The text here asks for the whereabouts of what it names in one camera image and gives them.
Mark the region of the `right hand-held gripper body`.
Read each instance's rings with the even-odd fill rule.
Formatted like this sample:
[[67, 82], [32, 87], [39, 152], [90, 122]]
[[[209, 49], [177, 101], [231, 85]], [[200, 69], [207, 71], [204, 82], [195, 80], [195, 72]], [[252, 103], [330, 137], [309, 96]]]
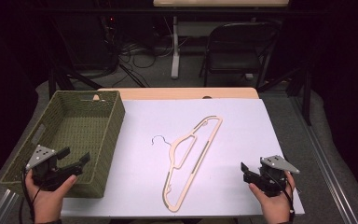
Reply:
[[243, 175], [253, 175], [255, 177], [255, 184], [268, 197], [278, 196], [286, 188], [285, 172], [299, 174], [300, 171], [284, 157], [280, 155], [261, 157], [261, 167], [259, 173], [254, 173], [249, 170]]

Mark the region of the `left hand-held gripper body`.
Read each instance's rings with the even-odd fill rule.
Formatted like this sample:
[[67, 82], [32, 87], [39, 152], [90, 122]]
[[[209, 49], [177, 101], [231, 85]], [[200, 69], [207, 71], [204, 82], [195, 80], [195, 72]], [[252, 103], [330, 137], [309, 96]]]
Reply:
[[33, 171], [32, 179], [42, 190], [56, 190], [69, 176], [81, 175], [83, 165], [78, 160], [59, 167], [57, 150], [38, 145], [25, 166], [26, 171]]

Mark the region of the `person's right hand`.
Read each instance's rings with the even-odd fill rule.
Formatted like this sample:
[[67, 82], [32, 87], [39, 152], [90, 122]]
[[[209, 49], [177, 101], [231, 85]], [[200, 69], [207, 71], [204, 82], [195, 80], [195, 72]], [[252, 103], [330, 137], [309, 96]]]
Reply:
[[293, 216], [291, 214], [293, 191], [295, 180], [289, 172], [285, 173], [287, 184], [285, 190], [278, 196], [268, 197], [255, 184], [249, 185], [250, 191], [254, 194], [260, 203], [263, 216], [268, 224], [292, 224]]

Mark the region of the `person's left hand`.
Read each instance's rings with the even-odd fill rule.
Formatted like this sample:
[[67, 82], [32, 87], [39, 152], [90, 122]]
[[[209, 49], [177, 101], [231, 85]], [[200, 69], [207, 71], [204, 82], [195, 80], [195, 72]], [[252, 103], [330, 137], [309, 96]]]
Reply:
[[43, 191], [32, 179], [30, 171], [25, 179], [31, 205], [34, 208], [34, 224], [58, 224], [61, 221], [63, 198], [77, 181], [75, 175], [69, 176], [56, 190]]

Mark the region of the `white board sheet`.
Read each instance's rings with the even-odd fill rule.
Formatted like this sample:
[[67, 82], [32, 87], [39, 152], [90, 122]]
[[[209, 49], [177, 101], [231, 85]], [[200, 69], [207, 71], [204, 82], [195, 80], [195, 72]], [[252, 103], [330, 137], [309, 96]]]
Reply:
[[[66, 217], [242, 217], [259, 202], [242, 179], [241, 162], [255, 171], [260, 158], [282, 150], [260, 99], [129, 100], [104, 196], [67, 198]], [[223, 123], [178, 212], [162, 201], [171, 142], [207, 116]]]

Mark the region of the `green woven basket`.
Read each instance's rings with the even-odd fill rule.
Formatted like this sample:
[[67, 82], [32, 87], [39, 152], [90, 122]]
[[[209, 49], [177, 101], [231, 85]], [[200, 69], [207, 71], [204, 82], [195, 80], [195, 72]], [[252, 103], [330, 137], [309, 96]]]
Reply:
[[68, 196], [102, 198], [124, 117], [118, 91], [56, 91], [0, 183], [21, 194], [21, 171], [37, 146], [55, 150], [69, 147], [70, 154], [58, 161], [60, 167], [85, 154], [90, 155], [90, 161]]

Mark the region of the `wooden clothes hanger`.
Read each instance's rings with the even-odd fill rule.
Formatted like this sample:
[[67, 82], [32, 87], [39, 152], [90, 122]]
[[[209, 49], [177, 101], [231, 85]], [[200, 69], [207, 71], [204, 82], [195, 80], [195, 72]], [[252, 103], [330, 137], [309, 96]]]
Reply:
[[171, 142], [162, 135], [152, 138], [152, 145], [160, 138], [169, 146], [169, 167], [162, 189], [162, 201], [170, 212], [176, 213], [181, 208], [222, 123], [223, 119], [219, 116], [207, 116]]

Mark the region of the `black metal stand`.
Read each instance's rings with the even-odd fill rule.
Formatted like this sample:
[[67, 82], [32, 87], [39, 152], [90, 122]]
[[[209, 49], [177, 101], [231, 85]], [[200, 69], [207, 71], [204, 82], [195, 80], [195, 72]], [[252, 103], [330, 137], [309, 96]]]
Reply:
[[308, 65], [302, 65], [292, 69], [283, 76], [277, 77], [267, 84], [258, 87], [258, 92], [264, 92], [272, 87], [282, 83], [285, 79], [290, 78], [289, 84], [286, 88], [288, 96], [298, 96], [300, 91], [302, 93], [301, 115], [306, 123], [310, 126], [310, 95], [311, 95], [311, 73]]
[[84, 77], [75, 70], [60, 29], [56, 26], [54, 21], [51, 21], [50, 23], [51, 29], [55, 32], [55, 36], [51, 39], [57, 42], [57, 46], [48, 47], [50, 50], [49, 58], [52, 64], [52, 69], [48, 78], [49, 94], [53, 95], [57, 88], [60, 88], [62, 91], [74, 91], [76, 88], [71, 79], [86, 84], [92, 90], [100, 89], [102, 87], [100, 84]]

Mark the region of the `black folding chair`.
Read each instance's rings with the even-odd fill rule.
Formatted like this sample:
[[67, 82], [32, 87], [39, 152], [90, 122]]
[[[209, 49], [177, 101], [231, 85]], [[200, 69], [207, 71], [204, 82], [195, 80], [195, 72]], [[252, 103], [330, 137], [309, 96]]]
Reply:
[[210, 74], [257, 75], [258, 87], [280, 34], [272, 21], [232, 22], [214, 28], [207, 38], [199, 76], [207, 86]]

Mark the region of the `white desk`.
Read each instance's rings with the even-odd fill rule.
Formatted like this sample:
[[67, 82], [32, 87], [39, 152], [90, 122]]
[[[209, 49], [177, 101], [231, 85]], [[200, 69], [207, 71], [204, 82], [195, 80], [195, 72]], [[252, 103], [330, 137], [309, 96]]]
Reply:
[[[290, 0], [153, 0], [155, 7], [288, 7]], [[172, 78], [179, 77], [180, 50], [178, 41], [178, 20], [172, 22]]]

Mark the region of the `aluminium rail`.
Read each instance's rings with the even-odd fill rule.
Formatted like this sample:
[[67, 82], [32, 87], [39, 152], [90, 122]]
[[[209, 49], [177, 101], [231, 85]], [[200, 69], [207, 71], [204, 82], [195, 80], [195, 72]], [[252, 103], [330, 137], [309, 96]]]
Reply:
[[0, 200], [0, 224], [7, 224], [10, 220], [18, 219], [17, 202], [20, 195], [12, 190], [7, 190]]
[[324, 182], [330, 191], [330, 194], [335, 202], [338, 212], [341, 215], [341, 218], [343, 219], [344, 224], [358, 224], [358, 219], [351, 208], [343, 188], [337, 180], [336, 174], [334, 173], [328, 159], [324, 154], [322, 145], [319, 142], [315, 131], [303, 118], [301, 103], [296, 97], [291, 98], [290, 102], [295, 110], [296, 116], [300, 119], [300, 123], [302, 124], [303, 129], [307, 133], [307, 136], [312, 144], [312, 153], [314, 154], [318, 168], [324, 177]]

